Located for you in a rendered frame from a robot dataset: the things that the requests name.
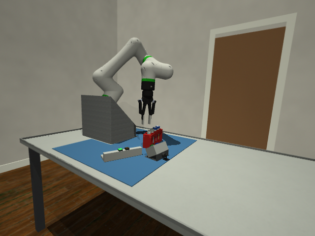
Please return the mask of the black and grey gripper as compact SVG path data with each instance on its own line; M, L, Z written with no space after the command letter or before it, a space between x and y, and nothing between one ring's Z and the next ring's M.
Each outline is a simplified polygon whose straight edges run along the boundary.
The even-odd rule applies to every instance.
M143 108L142 108L142 101L143 101ZM151 107L151 102L152 102L152 107ZM142 98L138 100L139 103L139 114L141 114L141 119L142 119L142 125L144 125L144 113L146 109L146 105L148 104L148 110L149 110L149 116L148 116L148 124L151 124L151 117L152 114L155 112L155 103L156 101L153 100L153 91L147 91L143 90L142 91Z

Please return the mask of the blue flat mat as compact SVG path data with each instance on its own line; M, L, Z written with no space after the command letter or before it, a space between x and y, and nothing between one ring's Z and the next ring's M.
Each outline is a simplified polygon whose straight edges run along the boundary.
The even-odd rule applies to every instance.
M133 187L139 181L197 141L194 139L162 134L162 141L159 143L166 141L169 149L167 156L169 160L163 160L164 157L158 161L154 161L145 157L147 156L146 150L143 148L143 134L145 134L145 132L147 132L147 130L136 128L137 137L112 145L89 139L52 149ZM103 152L118 150L118 148L125 149L126 147L142 147L142 155L108 162L104 162L101 158Z

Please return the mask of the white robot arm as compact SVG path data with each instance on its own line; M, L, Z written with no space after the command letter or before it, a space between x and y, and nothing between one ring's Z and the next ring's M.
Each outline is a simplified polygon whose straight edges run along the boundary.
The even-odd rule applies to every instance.
M171 65L150 56L141 41L134 37L110 61L93 73L93 81L104 91L102 96L111 96L118 102L124 90L113 80L113 76L132 57L136 57L141 65L142 90L153 91L155 78L167 80L173 75Z

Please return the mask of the white button panel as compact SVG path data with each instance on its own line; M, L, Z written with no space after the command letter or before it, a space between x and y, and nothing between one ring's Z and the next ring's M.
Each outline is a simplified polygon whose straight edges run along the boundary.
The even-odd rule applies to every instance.
M158 160L165 157L163 160L165 160L165 161L169 160L167 158L169 149L168 149L168 146L166 144L166 141L162 142L162 143L155 143L155 145L152 144L152 145L150 145L150 147L146 148L145 150L147 153L147 156L145 156L145 157L147 157L149 159L152 159L154 161L158 161Z

